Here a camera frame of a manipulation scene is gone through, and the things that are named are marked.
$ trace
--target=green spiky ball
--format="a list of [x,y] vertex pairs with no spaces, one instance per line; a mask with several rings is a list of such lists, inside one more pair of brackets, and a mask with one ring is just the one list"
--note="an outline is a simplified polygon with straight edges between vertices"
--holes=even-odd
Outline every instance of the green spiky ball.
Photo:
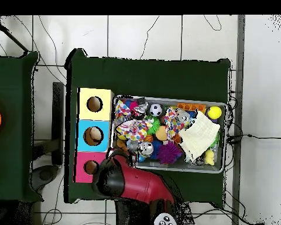
[[149,128],[148,131],[147,131],[148,135],[154,135],[160,127],[160,121],[159,121],[158,117],[154,117],[152,115],[148,115],[146,117],[147,120],[152,119],[152,118],[154,119],[154,122],[152,124],[153,126],[151,128]]

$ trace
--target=hole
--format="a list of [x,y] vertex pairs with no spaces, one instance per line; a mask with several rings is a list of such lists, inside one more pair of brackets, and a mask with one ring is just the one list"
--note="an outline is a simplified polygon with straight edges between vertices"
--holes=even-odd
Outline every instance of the hole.
[[89,174],[89,175],[93,175],[94,173],[96,173],[98,167],[99,167],[98,162],[96,162],[96,161],[87,161],[84,164],[84,171],[87,174]]
[[97,146],[103,141],[103,131],[98,127],[89,127],[84,131],[83,139],[89,146]]
[[99,97],[90,97],[87,100],[87,108],[91,112],[99,112],[102,110],[103,102]]

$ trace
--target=yellow rubber duck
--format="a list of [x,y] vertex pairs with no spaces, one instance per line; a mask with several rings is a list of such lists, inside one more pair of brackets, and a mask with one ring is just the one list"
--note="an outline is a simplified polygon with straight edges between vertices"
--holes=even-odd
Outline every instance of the yellow rubber duck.
[[205,163],[214,166],[214,152],[210,149],[205,152]]

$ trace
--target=pom pom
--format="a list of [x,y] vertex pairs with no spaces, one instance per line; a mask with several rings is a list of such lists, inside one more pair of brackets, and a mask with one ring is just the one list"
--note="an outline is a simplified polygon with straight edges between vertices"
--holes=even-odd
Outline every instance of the pom pom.
[[160,146],[162,146],[162,142],[155,140],[152,142],[152,145],[153,153],[151,154],[150,159],[157,159],[158,149],[160,148]]
[[146,118],[147,120],[149,119],[154,119],[154,122],[153,122],[153,126],[151,128],[148,129],[147,131],[147,134],[148,135],[153,135],[156,133],[156,131],[159,129],[160,127],[160,121],[158,119],[158,117],[154,117],[152,115],[148,115],[148,117]]
[[129,106],[129,109],[130,109],[130,110],[133,110],[134,107],[137,107],[137,106],[138,106],[138,102],[137,102],[137,101],[131,102],[131,103],[130,103],[130,106]]
[[182,155],[182,151],[175,146],[174,142],[168,142],[160,146],[157,153],[157,159],[160,164],[173,164]]

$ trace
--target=shape sorter box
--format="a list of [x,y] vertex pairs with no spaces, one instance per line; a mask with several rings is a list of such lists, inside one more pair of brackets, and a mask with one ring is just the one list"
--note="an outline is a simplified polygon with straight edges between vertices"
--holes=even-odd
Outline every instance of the shape sorter box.
[[[103,138],[98,145],[90,146],[84,140],[84,132],[91,127],[97,127],[102,131]],[[109,147],[110,127],[110,121],[78,120],[77,152],[106,152]]]
[[92,183],[92,175],[87,174],[84,165],[88,161],[100,164],[105,159],[105,152],[77,152],[75,183]]
[[[95,89],[95,88],[78,88],[79,94],[79,119],[110,121],[112,110],[112,99],[114,94],[111,90]],[[100,102],[100,109],[97,112],[90,110],[89,101],[96,98]]]

